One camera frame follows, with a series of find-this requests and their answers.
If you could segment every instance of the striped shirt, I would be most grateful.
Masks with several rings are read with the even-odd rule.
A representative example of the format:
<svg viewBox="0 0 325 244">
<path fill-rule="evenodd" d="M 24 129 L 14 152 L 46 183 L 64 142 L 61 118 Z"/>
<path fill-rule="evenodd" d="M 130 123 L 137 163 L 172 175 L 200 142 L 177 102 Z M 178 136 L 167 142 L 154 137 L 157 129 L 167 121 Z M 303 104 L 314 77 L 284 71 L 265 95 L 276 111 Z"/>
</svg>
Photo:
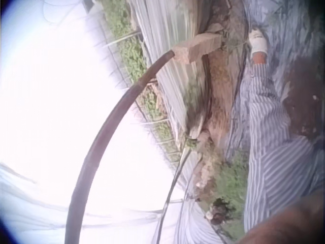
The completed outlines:
<svg viewBox="0 0 325 244">
<path fill-rule="evenodd" d="M 253 65 L 245 232 L 324 183 L 324 160 L 313 160 L 306 137 L 290 135 L 289 116 L 268 74 L 267 65 Z"/>
</svg>

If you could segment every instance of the concrete block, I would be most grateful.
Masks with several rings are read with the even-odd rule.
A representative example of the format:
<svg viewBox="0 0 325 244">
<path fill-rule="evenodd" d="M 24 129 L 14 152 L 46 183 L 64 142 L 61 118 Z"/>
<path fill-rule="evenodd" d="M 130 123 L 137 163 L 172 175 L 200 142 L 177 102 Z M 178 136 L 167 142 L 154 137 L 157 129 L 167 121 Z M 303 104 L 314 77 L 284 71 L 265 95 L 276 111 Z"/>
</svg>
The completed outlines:
<svg viewBox="0 0 325 244">
<path fill-rule="evenodd" d="M 222 36 L 219 34 L 203 33 L 194 38 L 181 42 L 172 48 L 174 59 L 183 64 L 190 64 L 200 59 L 204 54 L 221 47 Z"/>
<path fill-rule="evenodd" d="M 223 30 L 223 27 L 222 27 L 221 24 L 214 23 L 214 24 L 209 25 L 206 32 L 207 33 L 217 33 L 217 32 L 222 31 L 222 30 Z"/>
</svg>

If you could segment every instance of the person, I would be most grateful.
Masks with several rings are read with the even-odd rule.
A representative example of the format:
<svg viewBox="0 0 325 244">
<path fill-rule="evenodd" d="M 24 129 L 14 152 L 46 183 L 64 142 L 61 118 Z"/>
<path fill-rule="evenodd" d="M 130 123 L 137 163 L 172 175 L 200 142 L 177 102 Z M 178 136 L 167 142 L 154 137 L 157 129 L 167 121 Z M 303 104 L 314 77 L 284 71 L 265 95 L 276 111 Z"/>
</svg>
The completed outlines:
<svg viewBox="0 0 325 244">
<path fill-rule="evenodd" d="M 255 28 L 249 43 L 247 234 L 238 243 L 313 243 L 323 236 L 324 159 L 313 160 L 311 142 L 289 133 L 290 118 L 270 79 L 265 36 Z"/>
</svg>

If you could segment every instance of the hand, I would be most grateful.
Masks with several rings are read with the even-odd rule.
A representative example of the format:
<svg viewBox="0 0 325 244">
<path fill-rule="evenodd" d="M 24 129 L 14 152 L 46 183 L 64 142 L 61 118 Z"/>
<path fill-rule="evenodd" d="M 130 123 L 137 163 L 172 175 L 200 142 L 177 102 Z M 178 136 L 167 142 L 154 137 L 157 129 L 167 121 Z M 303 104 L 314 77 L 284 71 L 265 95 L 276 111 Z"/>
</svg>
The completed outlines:
<svg viewBox="0 0 325 244">
<path fill-rule="evenodd" d="M 259 29 L 253 29 L 248 37 L 252 48 L 251 57 L 257 52 L 262 52 L 265 56 L 268 55 L 268 42 Z"/>
</svg>

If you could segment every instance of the dirt ground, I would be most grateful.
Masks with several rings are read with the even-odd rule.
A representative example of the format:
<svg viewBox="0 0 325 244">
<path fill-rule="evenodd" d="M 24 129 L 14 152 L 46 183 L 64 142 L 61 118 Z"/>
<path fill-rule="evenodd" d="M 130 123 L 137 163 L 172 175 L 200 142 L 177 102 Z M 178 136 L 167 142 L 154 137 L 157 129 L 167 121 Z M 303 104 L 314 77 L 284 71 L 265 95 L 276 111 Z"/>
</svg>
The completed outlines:
<svg viewBox="0 0 325 244">
<path fill-rule="evenodd" d="M 213 16 L 209 25 L 219 23 L 224 28 L 223 47 L 208 54 L 211 74 L 212 101 L 211 114 L 206 124 L 211 138 L 219 148 L 224 147 L 225 136 L 230 129 L 232 104 L 244 60 L 245 13 L 241 1 L 215 1 Z"/>
<path fill-rule="evenodd" d="M 295 61 L 285 82 L 290 92 L 283 101 L 290 116 L 290 132 L 315 139 L 322 131 L 321 103 L 324 99 L 324 55 L 320 49 L 312 58 Z"/>
</svg>

